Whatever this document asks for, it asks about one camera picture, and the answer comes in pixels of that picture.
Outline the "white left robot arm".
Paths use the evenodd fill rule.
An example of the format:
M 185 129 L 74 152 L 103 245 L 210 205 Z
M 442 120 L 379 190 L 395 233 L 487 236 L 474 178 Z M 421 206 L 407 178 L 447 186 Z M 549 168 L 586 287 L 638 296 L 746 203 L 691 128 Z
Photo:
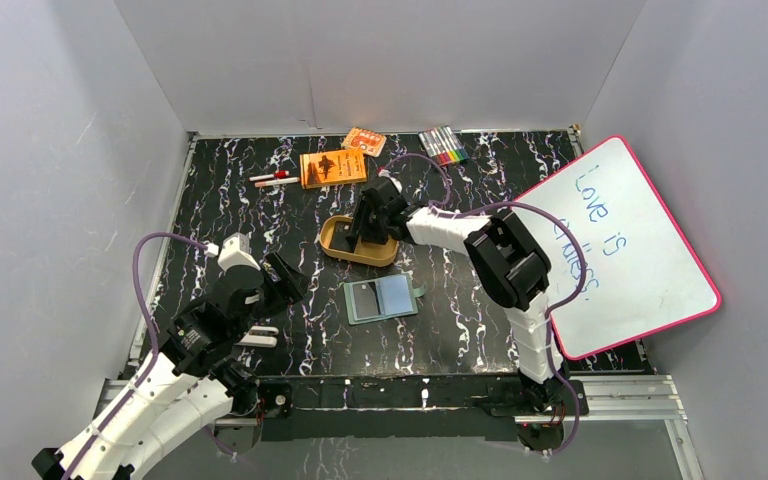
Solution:
M 137 296 L 151 349 L 134 376 L 83 430 L 41 449 L 31 465 L 42 479 L 135 479 L 190 436 L 231 413 L 262 409 L 256 377 L 232 358 L 255 323 L 286 311 L 309 292 L 310 277 L 279 254 L 256 261 L 247 236 L 220 244 L 178 234 L 223 274 L 186 304 L 161 335 L 144 295 Z

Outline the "mint green card holder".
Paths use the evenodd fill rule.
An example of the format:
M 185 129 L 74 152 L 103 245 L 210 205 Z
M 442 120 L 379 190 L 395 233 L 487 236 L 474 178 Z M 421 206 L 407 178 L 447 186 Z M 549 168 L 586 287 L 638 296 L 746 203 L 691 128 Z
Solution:
M 350 286 L 356 282 L 377 281 L 381 314 L 378 317 L 358 320 L 355 317 L 355 309 L 350 293 Z M 384 320 L 413 316 L 419 311 L 418 299 L 425 295 L 427 287 L 413 285 L 413 277 L 410 273 L 399 273 L 371 280 L 362 280 L 344 283 L 342 290 L 347 306 L 347 316 L 350 325 L 362 325 L 380 322 Z

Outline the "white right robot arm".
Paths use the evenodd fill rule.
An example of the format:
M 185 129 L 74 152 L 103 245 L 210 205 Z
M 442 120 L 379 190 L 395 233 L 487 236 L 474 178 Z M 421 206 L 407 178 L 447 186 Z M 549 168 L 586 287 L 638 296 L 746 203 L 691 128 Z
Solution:
M 321 245 L 330 255 L 371 266 L 392 262 L 397 242 L 439 247 L 466 256 L 484 292 L 502 307 L 518 352 L 525 405 L 550 413 L 563 399 L 563 365 L 546 316 L 551 262 L 522 220 L 509 208 L 493 214 L 459 214 L 412 204 L 398 181 L 373 179 L 353 214 L 331 225 Z

